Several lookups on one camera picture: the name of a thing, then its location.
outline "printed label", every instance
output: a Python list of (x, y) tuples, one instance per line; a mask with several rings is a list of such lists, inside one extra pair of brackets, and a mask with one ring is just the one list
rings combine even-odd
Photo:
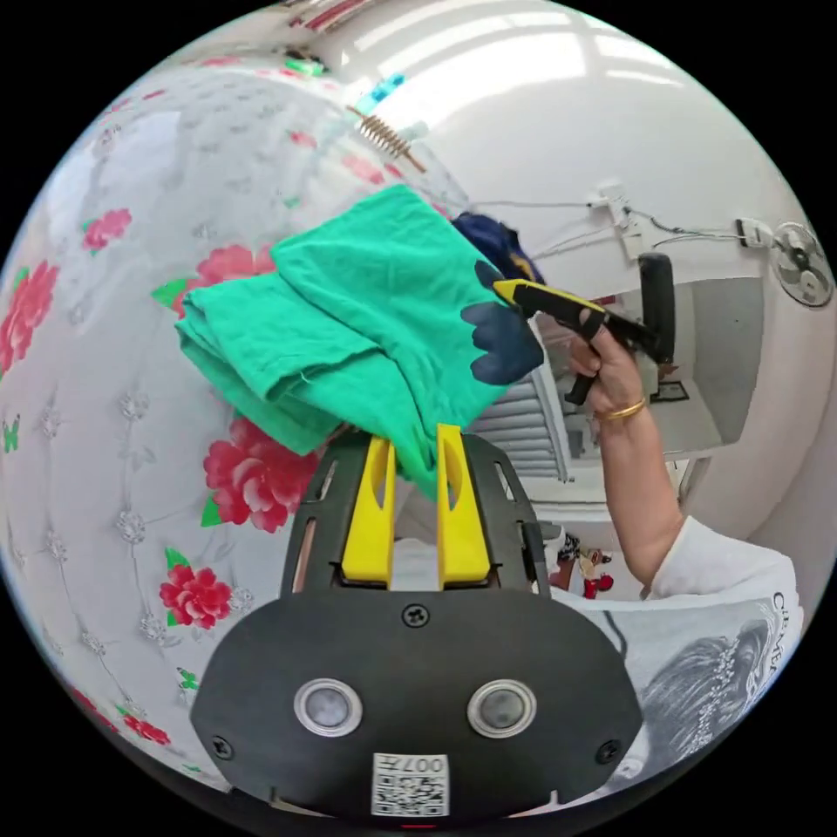
[(447, 756), (376, 752), (372, 761), (372, 813), (379, 817), (446, 817)]

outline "green cloth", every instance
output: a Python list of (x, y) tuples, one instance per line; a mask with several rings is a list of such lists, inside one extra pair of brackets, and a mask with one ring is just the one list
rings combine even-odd
[(347, 422), (390, 439), (435, 497), (437, 425), (470, 425), (506, 390), (471, 371), (483, 352), (461, 312), (497, 302), (474, 274), (480, 252), (404, 186), (270, 252), (275, 273), (186, 296), (186, 356), (291, 451)]

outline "gold bangle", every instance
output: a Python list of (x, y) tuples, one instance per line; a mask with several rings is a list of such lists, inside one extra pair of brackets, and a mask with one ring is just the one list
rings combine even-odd
[(642, 401), (637, 401), (631, 407), (625, 407), (624, 410), (616, 410), (614, 412), (604, 412), (604, 413), (597, 413), (596, 418), (599, 421), (613, 421), (615, 419), (627, 419), (630, 416), (635, 416), (640, 410), (645, 407), (645, 399), (643, 398)]

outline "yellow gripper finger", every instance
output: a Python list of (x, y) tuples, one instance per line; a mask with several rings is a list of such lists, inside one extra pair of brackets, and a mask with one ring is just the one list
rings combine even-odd
[[(384, 486), (383, 501), (378, 493)], [(364, 474), (343, 553), (342, 570), (349, 582), (390, 587), (395, 548), (395, 448), (375, 436), (366, 454)]]
[(439, 425), (439, 587), (483, 582), (491, 564), (462, 434)]
[(549, 298), (550, 296), (557, 296), (560, 299), (569, 300), (570, 302), (581, 305), (584, 308), (599, 311), (603, 314), (607, 313), (607, 310), (599, 303), (594, 303), (592, 300), (584, 299), (581, 296), (571, 294), (567, 290), (558, 290), (557, 288), (550, 288), (547, 285), (541, 285), (539, 282), (530, 282), (527, 279), (498, 279), (497, 282), (494, 283), (494, 293), (505, 299), (507, 303), (515, 302), (514, 294), (518, 288), (530, 288), (546, 298)]

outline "wall outlet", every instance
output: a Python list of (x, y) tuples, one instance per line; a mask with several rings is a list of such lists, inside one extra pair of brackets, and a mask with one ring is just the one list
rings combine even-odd
[(648, 249), (648, 241), (644, 234), (643, 219), (628, 212), (630, 204), (625, 186), (618, 181), (604, 183), (599, 186), (590, 203), (593, 207), (608, 209), (626, 256), (635, 262)]
[(735, 232), (742, 247), (759, 249), (773, 244), (773, 231), (763, 221), (753, 218), (736, 218)]

